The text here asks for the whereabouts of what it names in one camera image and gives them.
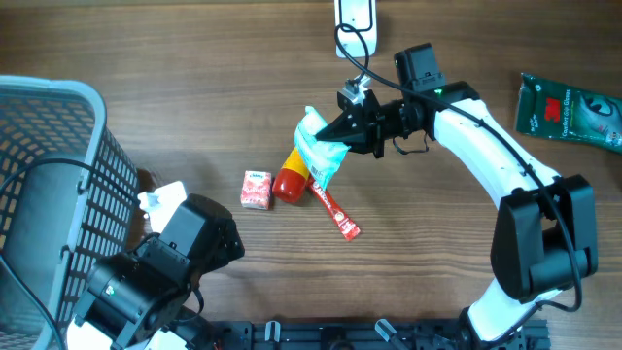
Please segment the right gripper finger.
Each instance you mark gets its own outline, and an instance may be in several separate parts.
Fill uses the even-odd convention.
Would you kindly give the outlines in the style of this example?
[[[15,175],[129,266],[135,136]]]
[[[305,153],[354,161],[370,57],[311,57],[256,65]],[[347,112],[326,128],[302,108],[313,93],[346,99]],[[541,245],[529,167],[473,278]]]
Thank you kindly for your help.
[[[363,109],[348,109],[321,129],[315,137],[317,139],[367,139],[368,131],[368,122]]]
[[[349,147],[350,153],[371,154],[374,152],[372,143],[364,140],[325,139],[325,142],[343,144]]]

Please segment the small red white carton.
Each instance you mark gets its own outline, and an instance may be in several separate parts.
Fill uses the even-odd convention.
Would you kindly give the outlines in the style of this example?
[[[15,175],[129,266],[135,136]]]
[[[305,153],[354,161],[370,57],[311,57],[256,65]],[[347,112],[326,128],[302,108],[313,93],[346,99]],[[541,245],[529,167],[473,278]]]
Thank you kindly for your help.
[[[247,170],[240,202],[244,208],[268,210],[271,202],[272,176],[269,172]]]

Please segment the red chili sauce bottle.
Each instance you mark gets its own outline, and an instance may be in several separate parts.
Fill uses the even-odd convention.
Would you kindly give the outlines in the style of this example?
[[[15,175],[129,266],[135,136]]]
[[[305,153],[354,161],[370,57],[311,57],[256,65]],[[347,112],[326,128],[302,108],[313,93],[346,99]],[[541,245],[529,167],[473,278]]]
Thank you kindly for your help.
[[[297,148],[293,148],[281,169],[273,186],[273,195],[287,203],[296,203],[305,191],[310,172]]]

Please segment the red coffee stick sachet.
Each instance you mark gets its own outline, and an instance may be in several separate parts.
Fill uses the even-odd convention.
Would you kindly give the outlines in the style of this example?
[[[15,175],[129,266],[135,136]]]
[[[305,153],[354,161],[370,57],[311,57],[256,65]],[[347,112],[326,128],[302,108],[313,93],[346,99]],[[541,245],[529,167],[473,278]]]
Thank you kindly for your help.
[[[307,189],[322,203],[346,241],[354,240],[361,233],[359,226],[313,177],[310,177],[307,181]]]

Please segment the green 3M gloves packet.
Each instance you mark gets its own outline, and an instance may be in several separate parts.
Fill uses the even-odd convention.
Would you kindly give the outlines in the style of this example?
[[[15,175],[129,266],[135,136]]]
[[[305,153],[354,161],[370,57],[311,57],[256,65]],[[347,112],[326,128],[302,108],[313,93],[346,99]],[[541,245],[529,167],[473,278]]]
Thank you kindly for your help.
[[[523,73],[515,130],[621,152],[621,100]]]

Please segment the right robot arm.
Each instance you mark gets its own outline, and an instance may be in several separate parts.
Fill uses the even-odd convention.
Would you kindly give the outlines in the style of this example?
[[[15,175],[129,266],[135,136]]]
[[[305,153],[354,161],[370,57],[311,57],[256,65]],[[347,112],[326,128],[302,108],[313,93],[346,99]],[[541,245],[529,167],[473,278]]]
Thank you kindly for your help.
[[[467,83],[447,83],[433,48],[396,53],[401,99],[380,103],[361,78],[338,95],[340,116],[318,139],[341,142],[358,154],[384,154],[388,139],[422,131],[451,151],[493,200],[497,219],[490,262],[494,280],[462,310],[450,330],[426,326],[413,335],[453,349],[534,349],[542,342],[535,314],[556,307],[573,290],[568,312],[583,301],[582,281],[598,268],[594,192],[579,175],[564,177],[531,157],[489,113]]]

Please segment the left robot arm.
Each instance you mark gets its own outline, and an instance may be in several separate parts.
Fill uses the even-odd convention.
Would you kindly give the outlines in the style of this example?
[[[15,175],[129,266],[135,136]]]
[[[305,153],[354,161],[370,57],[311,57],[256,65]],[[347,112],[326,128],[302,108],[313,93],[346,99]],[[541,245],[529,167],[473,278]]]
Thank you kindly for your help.
[[[70,349],[148,349],[200,343],[185,309],[203,275],[242,258],[232,214],[220,203],[190,194],[161,231],[139,245],[98,260],[66,331]]]

